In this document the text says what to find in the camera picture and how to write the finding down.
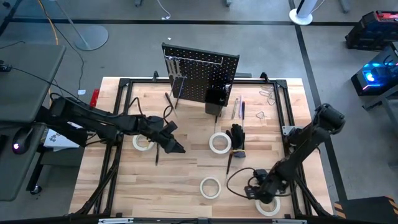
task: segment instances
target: concrete floor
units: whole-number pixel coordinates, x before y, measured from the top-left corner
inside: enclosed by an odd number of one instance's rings
[[[289,21],[288,0],[234,0],[230,8],[214,0],[162,0],[173,20],[221,21]],[[314,21],[356,22],[375,10],[397,10],[394,0],[352,0],[351,12],[343,14],[337,0],[325,1],[313,13]],[[63,14],[52,1],[44,1],[52,18]],[[157,1],[144,0],[136,8],[133,0],[60,0],[60,4],[74,19],[152,19],[165,13]],[[0,8],[0,16],[7,15]],[[43,18],[36,1],[22,1],[16,18]],[[56,24],[69,40],[76,34],[68,24]],[[85,60],[81,89],[82,99],[89,101],[95,88],[105,76],[149,77],[154,70],[166,76],[161,43],[214,50],[226,54],[240,54],[238,72],[258,77],[266,72],[274,78],[302,78],[310,109],[315,109],[315,88],[323,103],[330,103],[346,116],[343,131],[332,137],[336,157],[348,198],[391,195],[398,198],[398,171],[388,163],[398,160],[397,138],[382,108],[366,112],[349,80],[361,66],[377,52],[348,50],[344,36],[350,26],[301,27],[316,86],[309,85],[294,26],[241,25],[149,25],[106,24],[109,40],[92,52],[80,51]],[[77,92],[80,59],[61,35],[60,44],[67,52],[58,70],[58,83],[72,93]],[[49,24],[10,23],[0,36],[0,46],[23,40],[29,43],[53,44]],[[338,200],[327,154],[322,146],[322,162],[332,202]],[[21,190],[13,202],[0,203],[0,220],[64,215],[68,212],[78,168],[51,167],[44,170],[39,184],[44,188],[32,196]]]

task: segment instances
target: desk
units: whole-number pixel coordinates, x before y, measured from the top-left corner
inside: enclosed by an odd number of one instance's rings
[[[61,45],[23,44],[1,49],[0,59],[52,82],[65,51]],[[16,69],[0,75],[0,134],[9,136],[0,147],[0,201],[14,200],[25,179],[45,127],[33,125],[30,148],[24,154],[13,153],[12,139],[21,126],[34,121],[49,88],[50,84]]]
[[[103,78],[97,108],[113,110],[118,83],[119,78]],[[287,79],[287,83],[295,123],[305,126],[311,121],[311,117],[302,80]],[[229,104],[223,108],[221,119],[216,125],[216,132],[225,132],[233,123],[241,124],[237,115],[235,120],[231,120],[231,114],[235,98],[243,94],[246,102],[244,130],[247,158],[234,158],[230,174],[242,167],[270,169],[284,156],[276,107],[269,105],[267,98],[261,96],[259,90],[260,85],[257,84],[234,84]],[[144,114],[162,116],[168,105],[164,93],[169,91],[169,84],[135,83],[132,98],[139,97]],[[177,124],[178,129],[174,131],[174,135],[187,152],[166,154],[160,149],[157,167],[155,147],[141,152],[133,148],[132,136],[124,137],[112,214],[123,212],[124,217],[154,218],[265,218],[256,210],[253,200],[235,196],[224,186],[228,155],[218,155],[209,149],[208,141],[214,133],[215,117],[205,114],[204,107],[203,103],[179,100],[178,118],[172,113],[168,120]],[[262,121],[256,117],[259,111],[263,111],[266,116]],[[137,113],[137,105],[133,105],[129,114]],[[105,146],[102,144],[92,144],[85,149],[70,212],[81,208],[97,187],[104,152]],[[308,188],[323,207],[332,213],[319,152],[314,151],[303,166]],[[221,195],[214,200],[207,200],[200,194],[200,182],[208,176],[214,176],[222,183]],[[250,176],[251,171],[239,173],[230,182],[231,188],[243,194],[243,188]],[[300,208],[304,211],[302,196],[298,197]],[[281,209],[274,218],[283,218],[286,213],[293,216],[292,199],[280,199]]]

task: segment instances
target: white tape roll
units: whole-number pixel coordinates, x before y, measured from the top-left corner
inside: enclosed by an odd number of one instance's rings
[[[226,146],[225,149],[223,149],[223,150],[217,150],[217,149],[214,147],[213,141],[214,141],[214,138],[217,138],[217,137],[224,137],[224,138],[226,138],[226,140],[227,140],[227,142],[228,142],[228,145]],[[227,152],[231,149],[231,145],[232,145],[231,139],[230,139],[229,136],[228,136],[227,134],[225,134],[225,133],[214,133],[214,134],[210,137],[210,140],[209,140],[210,149],[211,149],[213,152],[217,153],[217,154],[225,154],[225,153],[227,153]]]
[[[203,191],[203,184],[204,184],[207,180],[214,180],[215,182],[217,182],[217,185],[218,185],[217,194],[215,194],[215,195],[213,195],[213,196],[209,196],[209,195],[207,195],[207,194],[204,193],[204,191]],[[202,180],[202,182],[200,182],[200,193],[202,194],[202,196],[204,196],[204,197],[207,198],[207,199],[214,199],[214,198],[217,198],[217,197],[220,195],[220,193],[221,193],[221,184],[220,184],[220,182],[216,179],[216,177],[206,177],[206,178],[204,178],[204,179]]]
[[[260,206],[260,203],[261,203],[260,200],[256,200],[256,208],[257,208],[257,210],[258,210],[262,215],[267,216],[267,217],[273,217],[274,215],[278,214],[278,212],[279,212],[279,210],[280,210],[280,199],[279,199],[279,197],[274,197],[274,199],[275,199],[275,202],[276,202],[276,206],[275,206],[275,209],[274,209],[273,211],[271,211],[271,212],[266,212],[266,211],[264,211],[264,210],[261,208],[261,206]]]
[[[146,146],[146,147],[141,147],[141,146],[139,146],[139,145],[138,145],[138,139],[141,138],[141,137],[145,137],[145,136],[139,134],[139,135],[137,135],[137,136],[132,137],[132,145],[133,145],[137,150],[140,150],[140,151],[148,151],[149,149],[152,149],[152,147],[154,147],[154,144],[155,144],[154,142],[150,142],[149,145]]]

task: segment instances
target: pegboard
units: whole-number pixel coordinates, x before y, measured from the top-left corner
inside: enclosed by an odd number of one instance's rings
[[[174,98],[179,96],[180,99],[204,103],[207,89],[222,89],[229,85],[224,106],[228,105],[238,67],[238,55],[190,49],[165,43],[162,44],[162,48]]]

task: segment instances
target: wooden tabletop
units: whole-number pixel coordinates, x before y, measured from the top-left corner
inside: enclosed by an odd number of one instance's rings
[[[117,77],[103,78],[97,108],[113,110],[118,83]],[[302,80],[290,78],[287,79],[287,84],[295,124],[305,126],[311,122],[311,117]],[[246,102],[244,131],[247,157],[233,158],[229,175],[243,167],[269,170],[284,157],[276,105],[270,105],[272,101],[268,103],[267,97],[259,94],[261,86],[269,87],[255,84],[233,85],[228,106],[223,108],[221,119],[216,124],[216,132],[231,129],[233,123],[241,125],[238,114],[234,120],[231,119],[231,114],[235,99],[243,95]],[[168,105],[164,93],[170,92],[169,84],[136,83],[132,89],[132,97],[139,97],[144,114],[162,116]],[[167,119],[178,126],[173,134],[184,146],[186,153],[166,154],[160,148],[158,166],[155,166],[156,147],[141,152],[132,146],[132,136],[124,137],[113,214],[123,212],[124,217],[153,218],[266,218],[256,210],[254,200],[238,197],[226,189],[224,181],[228,154],[215,154],[210,150],[209,139],[215,131],[215,117],[206,114],[204,106],[203,103],[179,100],[178,118],[172,113]],[[256,117],[259,111],[264,112],[265,119]],[[138,114],[136,104],[131,107],[129,114]],[[70,212],[81,208],[97,187],[104,152],[103,144],[92,144],[85,149]],[[315,150],[304,161],[303,166],[308,188],[325,210],[332,213],[319,152]],[[200,182],[209,176],[216,177],[222,185],[221,195],[213,200],[205,199],[199,188]],[[251,176],[250,170],[239,173],[229,183],[230,187],[244,194],[243,188]],[[206,190],[211,191],[212,188],[207,186]],[[298,198],[300,208],[304,211],[300,192]],[[294,216],[291,197],[281,197],[280,201],[280,212],[274,218],[283,218],[284,214]],[[263,206],[264,210],[270,210],[270,207],[272,204]]]

